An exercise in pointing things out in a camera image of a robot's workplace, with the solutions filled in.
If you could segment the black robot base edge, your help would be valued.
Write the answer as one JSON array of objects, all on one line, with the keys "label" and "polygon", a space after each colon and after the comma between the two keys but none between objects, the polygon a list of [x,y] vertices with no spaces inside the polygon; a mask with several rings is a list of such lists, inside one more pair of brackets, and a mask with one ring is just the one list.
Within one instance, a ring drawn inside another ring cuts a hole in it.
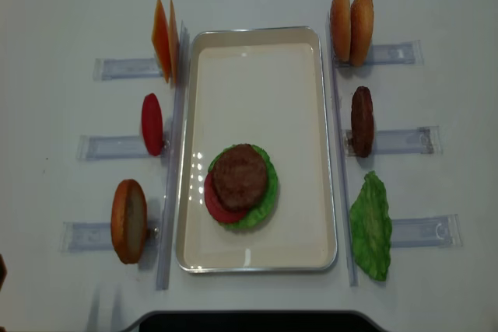
[{"label": "black robot base edge", "polygon": [[354,313],[199,312],[160,313],[145,318],[140,331],[379,331]]}]

